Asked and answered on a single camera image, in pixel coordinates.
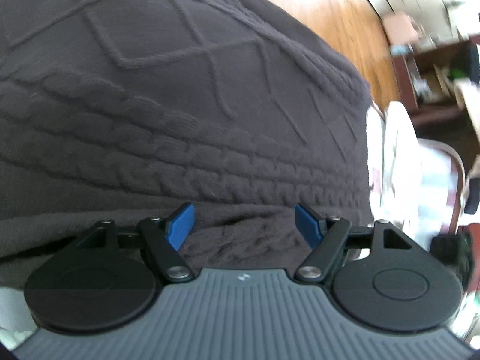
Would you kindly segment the dark wooden furniture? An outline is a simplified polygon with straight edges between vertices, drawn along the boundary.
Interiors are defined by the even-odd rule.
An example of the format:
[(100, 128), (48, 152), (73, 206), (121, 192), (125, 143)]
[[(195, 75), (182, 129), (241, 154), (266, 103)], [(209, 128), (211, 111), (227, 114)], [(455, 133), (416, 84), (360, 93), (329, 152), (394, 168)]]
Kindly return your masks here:
[(413, 127), (426, 131), (462, 119), (465, 106), (455, 85), (461, 80), (479, 83), (479, 36), (423, 52), (392, 58), (400, 102)]

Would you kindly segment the white cloth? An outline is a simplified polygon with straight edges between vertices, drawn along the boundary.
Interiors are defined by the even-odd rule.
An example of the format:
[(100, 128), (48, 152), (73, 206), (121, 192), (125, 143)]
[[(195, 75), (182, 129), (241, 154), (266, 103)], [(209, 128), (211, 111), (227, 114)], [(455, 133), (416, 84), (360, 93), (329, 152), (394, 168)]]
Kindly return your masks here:
[(422, 171), (416, 161), (421, 148), (402, 102), (392, 101), (383, 111), (371, 105), (366, 137), (373, 219), (393, 223), (426, 250), (418, 212)]

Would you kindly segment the checkered plaid blanket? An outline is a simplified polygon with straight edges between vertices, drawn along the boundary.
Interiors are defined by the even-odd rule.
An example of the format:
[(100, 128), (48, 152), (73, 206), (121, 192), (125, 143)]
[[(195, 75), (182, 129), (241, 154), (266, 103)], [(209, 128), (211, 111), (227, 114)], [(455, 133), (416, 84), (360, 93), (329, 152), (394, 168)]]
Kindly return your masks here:
[(418, 140), (421, 185), (418, 228), (414, 240), (424, 249), (440, 233), (455, 233), (462, 211), (465, 168), (450, 145), (430, 139)]

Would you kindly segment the dark brown knit sweater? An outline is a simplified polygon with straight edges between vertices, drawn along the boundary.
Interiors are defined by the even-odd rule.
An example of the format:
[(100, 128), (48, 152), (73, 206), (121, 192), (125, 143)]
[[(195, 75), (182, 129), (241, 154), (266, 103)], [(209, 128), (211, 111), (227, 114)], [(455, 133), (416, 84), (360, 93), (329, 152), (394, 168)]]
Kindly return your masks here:
[(284, 267), (293, 209), (367, 225), (368, 84), (267, 0), (1, 0), (1, 285), (191, 202), (191, 267)]

